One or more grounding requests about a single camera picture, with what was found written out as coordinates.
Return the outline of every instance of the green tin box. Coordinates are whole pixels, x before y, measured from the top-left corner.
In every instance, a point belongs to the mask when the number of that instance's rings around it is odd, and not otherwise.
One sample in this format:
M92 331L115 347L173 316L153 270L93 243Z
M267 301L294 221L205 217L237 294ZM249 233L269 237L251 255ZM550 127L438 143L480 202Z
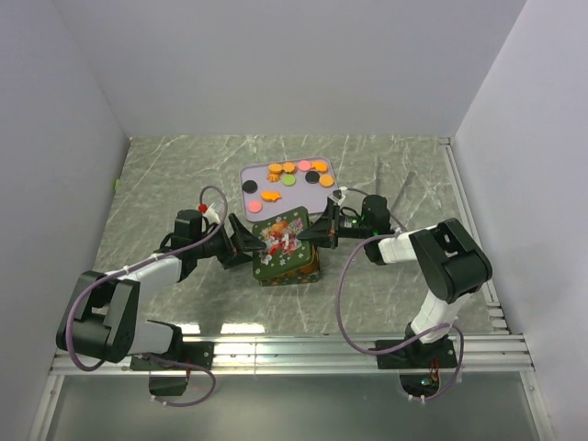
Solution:
M308 241L297 236L308 228L309 212L304 207L257 222L252 233L266 243L254 253L254 277L262 287L312 283L321 278L319 253Z

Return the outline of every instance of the metal bracket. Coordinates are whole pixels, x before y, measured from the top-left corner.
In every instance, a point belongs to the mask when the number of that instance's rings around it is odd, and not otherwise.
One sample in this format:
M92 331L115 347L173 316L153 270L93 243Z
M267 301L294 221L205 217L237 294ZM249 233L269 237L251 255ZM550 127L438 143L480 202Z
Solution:
M202 366L206 369L212 367L212 358L214 357L214 343L212 342L184 342L182 344L182 356L175 361L189 363L191 365ZM166 366L157 363L149 358L132 356L130 358L130 370L177 370L177 367Z
M521 372L521 380L523 381L526 399L529 403L529 409L533 415L533 421L535 421L535 427L537 428L540 441L558 439L553 430L553 424L543 401L543 396L539 390L537 374L535 372Z
M481 246L480 236L478 235L478 230L476 229L476 224L474 223L473 215L471 214L471 210L469 209L466 191L461 182L458 166L456 164L453 151L451 150L452 143L452 138L439 138L439 147L444 153L447 171L449 172L449 178L451 179L451 186L453 187L453 193L458 203L460 215L459 217L461 218L463 226L466 228L469 234L471 234L471 237L473 237L474 241L476 241L476 243ZM498 296L496 295L496 289L494 288L494 284L491 280L488 280L488 282L486 282L481 287L481 292L484 295L484 298L486 299L486 303L499 301Z
M403 335L352 336L358 345L374 347L377 340L402 340ZM453 346L458 345L453 336ZM200 337L184 335L184 343L214 343L215 375L315 375L370 374L392 372L422 373L428 369L379 370L373 356L359 354L340 335ZM85 363L96 362L80 357ZM120 363L105 363L97 372L84 372L74 366L64 351L53 360L50 375L148 375L148 371L130 370L130 357ZM522 335L466 335L464 372L520 372L533 370L525 338ZM158 375L180 376L182 369L162 370Z
M404 340L378 340L376 350L389 349L403 342ZM427 346L431 346L430 351L426 350ZM376 356L378 369L428 369L433 358L439 362L439 368L455 368L458 365L453 342L448 338L430 345L421 344L421 354L412 348L413 345L410 345L392 354Z
M41 395L37 415L28 434L28 441L43 441L47 438L55 407L62 391L63 380L63 375L48 376L45 390Z

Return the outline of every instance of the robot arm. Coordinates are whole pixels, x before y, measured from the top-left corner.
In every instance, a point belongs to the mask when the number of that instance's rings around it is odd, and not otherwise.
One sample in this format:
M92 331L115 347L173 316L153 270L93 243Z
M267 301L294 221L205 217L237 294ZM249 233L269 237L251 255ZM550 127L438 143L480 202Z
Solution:
M212 209L204 214L194 209L179 211L174 232L168 234L153 256L180 250L209 235L219 218ZM163 358L182 357L182 331L163 322L137 322L137 311L161 288L184 280L202 258L217 257L229 269L250 262L246 254L262 250L265 244L248 232L234 214L229 215L233 235L224 227L202 245L177 255L168 255L147 266L111 279L93 289L74 315L73 342L78 354L118 363L127 355L154 353ZM112 273L84 272L77 281L68 308L63 315L56 342L67 349L65 328L70 310L80 293L102 277Z
M301 240L336 248L339 238L367 239L395 233L385 198L368 195L362 202L361 214L349 216L341 207L344 192L333 192L321 217L299 235ZM421 310L407 327L407 338L441 323L452 324L471 294L492 278L490 261L457 219L374 241L364 249L376 265L416 260L423 271L429 290ZM432 344L444 339L448 331L443 328L431 332L420 341Z
M418 261L429 287L419 313L410 323L414 334L440 323L453 324L461 307L492 278L490 261L457 219L378 243L386 264ZM447 334L441 329L421 337L431 344Z

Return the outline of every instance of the orange game piece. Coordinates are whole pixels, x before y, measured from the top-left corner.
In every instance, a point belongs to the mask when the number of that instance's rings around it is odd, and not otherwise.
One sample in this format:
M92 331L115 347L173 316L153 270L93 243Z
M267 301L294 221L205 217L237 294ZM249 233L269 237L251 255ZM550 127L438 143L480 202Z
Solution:
M315 163L312 163L312 168L320 173L326 173L327 170L329 170L329 167L323 161L317 161Z
M267 169L269 170L269 173L275 173L277 175L284 171L281 164L270 164L267 166Z
M296 165L294 163L284 163L283 168L286 173L296 173Z
M322 175L321 179L319 179L319 184L325 188L332 187L334 184L334 179L331 175Z
M279 173L270 173L269 175L267 175L267 180L269 182L279 181Z
M276 202L278 199L282 199L282 195L278 191L264 191L261 194L261 199L265 202Z

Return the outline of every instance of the glass panel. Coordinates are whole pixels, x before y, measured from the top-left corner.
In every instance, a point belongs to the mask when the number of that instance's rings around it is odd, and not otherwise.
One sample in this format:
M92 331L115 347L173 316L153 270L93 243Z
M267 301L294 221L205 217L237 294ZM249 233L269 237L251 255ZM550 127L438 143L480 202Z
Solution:
M67 377L49 439L538 440L517 373L463 379L423 406L394 375L219 377L209 401L172 409L150 402L145 377Z

